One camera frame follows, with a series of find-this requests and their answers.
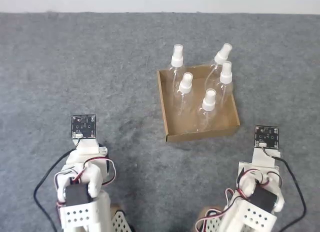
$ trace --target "white wall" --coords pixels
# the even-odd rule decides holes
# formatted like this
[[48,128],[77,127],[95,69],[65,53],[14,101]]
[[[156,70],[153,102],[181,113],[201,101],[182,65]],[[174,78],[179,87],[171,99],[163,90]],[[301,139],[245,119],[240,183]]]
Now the white wall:
[[0,0],[0,12],[320,14],[320,0]]

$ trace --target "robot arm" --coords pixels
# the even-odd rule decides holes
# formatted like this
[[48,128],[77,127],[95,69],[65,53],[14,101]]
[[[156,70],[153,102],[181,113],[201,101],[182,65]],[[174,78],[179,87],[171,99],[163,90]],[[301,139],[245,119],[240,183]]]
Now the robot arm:
[[278,128],[256,126],[255,148],[252,162],[240,162],[236,189],[223,211],[208,210],[198,220],[196,231],[208,232],[270,232],[277,220],[285,200],[281,192],[282,179],[275,160],[266,155],[280,157],[278,152]]
[[96,116],[73,115],[71,136],[76,149],[54,176],[57,208],[64,232],[113,232],[109,195],[102,190],[109,175],[108,150],[96,140]]

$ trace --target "gray carpet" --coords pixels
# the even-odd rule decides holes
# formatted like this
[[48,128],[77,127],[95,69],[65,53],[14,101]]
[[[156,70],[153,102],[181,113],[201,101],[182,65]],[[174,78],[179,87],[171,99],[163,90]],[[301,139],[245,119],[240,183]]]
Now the gray carpet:
[[[156,70],[184,45],[187,65],[233,45],[241,127],[231,137],[165,143]],[[320,227],[320,16],[256,14],[0,14],[0,231],[49,232],[33,189],[73,147],[72,114],[97,114],[97,137],[118,171],[105,190],[138,232],[186,232],[203,206],[224,206],[239,161],[251,161],[254,125],[280,128],[306,218]],[[60,170],[60,164],[54,172]],[[274,227],[302,213],[289,173]],[[54,217],[53,175],[39,200]]]

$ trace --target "white spray nozzle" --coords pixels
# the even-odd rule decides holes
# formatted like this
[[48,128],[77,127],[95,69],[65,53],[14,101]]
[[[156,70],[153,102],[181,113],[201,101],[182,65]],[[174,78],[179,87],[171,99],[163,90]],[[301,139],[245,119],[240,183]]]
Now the white spray nozzle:
[[230,84],[232,82],[232,64],[230,61],[226,61],[222,65],[222,71],[220,74],[220,82],[223,84]]
[[213,111],[216,105],[217,92],[213,88],[208,88],[205,92],[205,97],[202,102],[202,108],[205,111]]
[[183,74],[183,78],[179,84],[181,93],[188,94],[191,91],[193,77],[192,73],[189,72]]
[[184,64],[184,56],[183,56],[184,47],[182,44],[175,44],[173,47],[173,55],[171,59],[171,65],[173,67],[182,67]]
[[220,51],[216,53],[216,56],[214,57],[214,61],[218,65],[222,65],[228,59],[228,56],[231,50],[232,50],[232,45],[229,43],[225,43],[220,49]]

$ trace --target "cardboard tray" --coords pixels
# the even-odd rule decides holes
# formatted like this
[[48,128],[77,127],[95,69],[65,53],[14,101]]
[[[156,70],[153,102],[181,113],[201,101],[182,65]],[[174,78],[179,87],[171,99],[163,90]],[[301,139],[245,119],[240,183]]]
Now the cardboard tray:
[[[193,74],[192,88],[195,96],[195,101],[200,103],[205,95],[204,83],[207,75],[210,72],[208,65],[198,65],[187,67],[187,72]],[[216,115],[212,125],[206,131],[183,133],[181,126],[185,123],[193,123],[192,119],[184,121],[183,124],[176,123],[174,120],[174,111],[170,106],[169,95],[166,90],[166,84],[169,80],[168,70],[157,71],[157,80],[160,92],[162,116],[165,129],[166,142],[192,141],[209,137],[230,136],[233,135],[240,126],[237,107],[234,96],[230,96],[225,102],[223,109]]]

